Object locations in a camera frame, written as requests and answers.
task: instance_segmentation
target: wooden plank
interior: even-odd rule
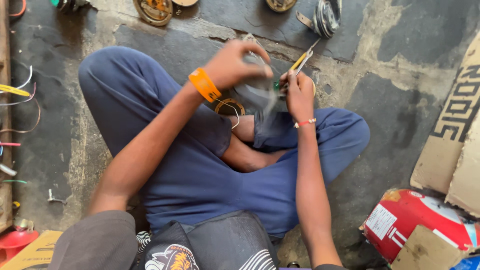
[[[10,33],[8,0],[0,0],[0,84],[10,85]],[[9,103],[10,94],[0,94],[0,103]],[[12,127],[12,110],[10,106],[0,107],[1,128]],[[3,132],[0,134],[0,141],[11,142],[12,133]],[[12,167],[12,148],[4,147],[2,163]],[[0,180],[4,180],[6,174],[1,173]],[[12,184],[0,184],[0,233],[12,225]]]

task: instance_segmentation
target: white sticker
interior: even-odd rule
[[[368,218],[366,225],[380,240],[383,240],[395,221],[396,216],[379,204]]]

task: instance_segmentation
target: orange wristband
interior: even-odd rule
[[[206,100],[214,102],[215,99],[222,96],[202,68],[197,68],[188,78]]]

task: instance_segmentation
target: concrete floor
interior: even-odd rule
[[[12,82],[33,65],[42,119],[31,133],[13,136],[16,216],[39,231],[65,230],[78,221],[111,155],[82,97],[77,70],[82,59],[110,45],[138,49],[159,61],[180,84],[227,39],[248,32],[284,72],[316,39],[295,10],[311,16],[315,0],[274,13],[264,0],[200,0],[181,8],[165,27],[138,18],[131,0],[92,0],[93,8],[59,14],[48,0],[27,0],[26,14],[11,22]],[[19,1],[11,1],[12,10]],[[320,108],[341,107],[365,118],[371,140],[329,187],[333,234],[352,270],[385,265],[358,230],[383,192],[407,187],[423,144],[436,121],[469,42],[480,29],[477,0],[343,1],[341,31],[322,41],[307,64]],[[13,126],[29,129],[33,103],[13,108]],[[68,204],[49,204],[48,189]],[[298,228],[278,252],[282,265],[309,267]]]

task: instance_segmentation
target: left hand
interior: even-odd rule
[[[231,40],[203,67],[218,90],[237,85],[247,77],[273,77],[269,65],[260,66],[243,61],[243,56],[250,51],[270,63],[270,57],[260,45],[251,41]]]

